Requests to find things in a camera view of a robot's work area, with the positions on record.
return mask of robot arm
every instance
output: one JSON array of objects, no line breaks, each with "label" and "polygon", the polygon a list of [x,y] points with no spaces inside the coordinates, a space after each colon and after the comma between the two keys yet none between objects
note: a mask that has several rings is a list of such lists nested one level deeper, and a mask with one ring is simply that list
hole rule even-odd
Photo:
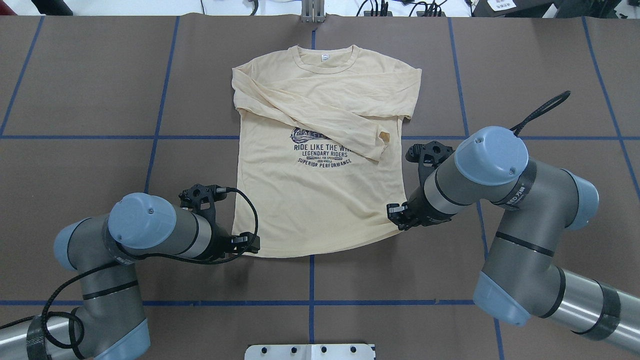
[{"label": "robot arm", "polygon": [[[412,148],[408,158],[430,170],[420,169],[420,187],[408,202],[387,206],[389,219],[407,230],[448,221],[480,199],[505,208],[476,305],[518,326],[531,315],[549,318],[640,354],[640,299],[552,264],[562,232],[580,229],[595,215],[596,188],[530,158],[522,140],[503,127],[478,131],[447,159],[449,149],[436,142]],[[431,172],[425,177],[425,171]]]},{"label": "robot arm", "polygon": [[[150,341],[133,264],[150,256],[213,264],[244,251],[257,253],[255,233],[230,236],[215,222],[213,202],[233,190],[195,185],[180,194],[181,208],[133,193],[109,214],[64,228],[54,245],[63,267],[80,274],[101,268],[80,279],[84,306],[72,312],[80,322],[53,313],[47,328],[58,343],[45,336],[41,316],[0,330],[0,359],[129,360],[144,354]],[[202,209],[206,203],[211,206]],[[237,255],[216,261],[225,253]]]}]

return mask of light blue joint cap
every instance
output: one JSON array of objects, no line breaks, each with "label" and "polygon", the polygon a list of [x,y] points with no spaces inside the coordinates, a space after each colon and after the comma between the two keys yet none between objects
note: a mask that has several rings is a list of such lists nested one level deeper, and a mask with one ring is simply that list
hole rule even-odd
[{"label": "light blue joint cap", "polygon": [[463,141],[454,159],[458,171],[467,179],[497,186],[518,179],[529,163],[529,152],[511,130],[488,126]]},{"label": "light blue joint cap", "polygon": [[175,222],[175,209],[167,200],[146,193],[130,193],[111,209],[109,232],[122,245],[149,249],[171,235]]},{"label": "light blue joint cap", "polygon": [[58,235],[56,236],[56,241],[53,242],[53,254],[56,256],[56,259],[62,265],[63,268],[71,271],[75,271],[73,265],[71,265],[71,261],[69,261],[69,240],[71,240],[71,235],[73,235],[76,227],[82,224],[85,220],[90,218],[84,218],[75,224],[71,224],[66,228],[62,229]]},{"label": "light blue joint cap", "polygon": [[144,354],[151,346],[147,319],[129,331],[122,339],[95,357],[95,360],[133,360]]},{"label": "light blue joint cap", "polygon": [[512,325],[524,326],[531,317],[531,314],[522,305],[484,272],[480,272],[480,278],[474,292],[474,302],[485,313]]},{"label": "light blue joint cap", "polygon": [[589,223],[589,220],[596,215],[600,197],[598,189],[585,179],[573,175],[569,170],[563,169],[573,178],[575,187],[578,188],[578,212],[571,225],[567,226],[567,230],[581,229]]}]

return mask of cream long-sleeve shirt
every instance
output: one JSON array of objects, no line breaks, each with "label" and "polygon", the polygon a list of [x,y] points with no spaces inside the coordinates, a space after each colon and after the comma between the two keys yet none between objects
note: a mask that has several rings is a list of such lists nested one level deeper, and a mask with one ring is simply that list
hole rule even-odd
[{"label": "cream long-sleeve shirt", "polygon": [[[233,69],[237,187],[258,213],[258,256],[335,252],[398,233],[386,204],[404,201],[401,125],[420,76],[355,45],[294,46]],[[233,232],[252,229],[238,197]]]}]

